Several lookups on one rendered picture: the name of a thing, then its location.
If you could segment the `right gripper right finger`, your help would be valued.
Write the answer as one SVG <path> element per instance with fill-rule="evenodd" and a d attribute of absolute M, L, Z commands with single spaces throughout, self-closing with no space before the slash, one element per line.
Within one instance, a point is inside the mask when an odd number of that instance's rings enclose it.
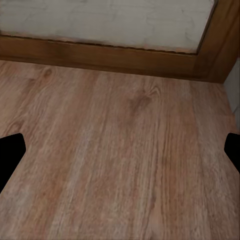
<path fill-rule="evenodd" d="M 235 165 L 240 173 L 240 135 L 235 133 L 229 133 L 227 135 L 224 151 Z"/>

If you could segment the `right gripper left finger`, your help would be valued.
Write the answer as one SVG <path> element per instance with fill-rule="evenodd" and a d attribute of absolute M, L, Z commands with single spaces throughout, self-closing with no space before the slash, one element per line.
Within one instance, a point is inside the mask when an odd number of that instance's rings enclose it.
<path fill-rule="evenodd" d="M 26 153 L 22 133 L 0 138 L 0 193 Z"/>

